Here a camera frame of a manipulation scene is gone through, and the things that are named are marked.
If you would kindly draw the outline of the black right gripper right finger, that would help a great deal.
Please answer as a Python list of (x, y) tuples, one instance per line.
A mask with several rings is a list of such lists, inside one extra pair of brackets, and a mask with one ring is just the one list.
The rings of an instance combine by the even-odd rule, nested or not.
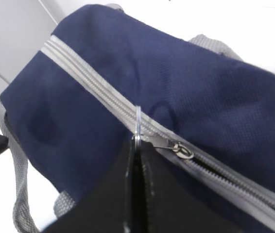
[(140, 233), (242, 233), (244, 230), (193, 197), (151, 143), (138, 149)]

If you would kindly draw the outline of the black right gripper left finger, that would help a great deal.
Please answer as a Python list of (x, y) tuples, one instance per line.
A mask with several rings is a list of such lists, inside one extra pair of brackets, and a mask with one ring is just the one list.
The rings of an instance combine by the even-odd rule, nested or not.
[(99, 184), (46, 233), (138, 233), (140, 176), (134, 143), (125, 143)]

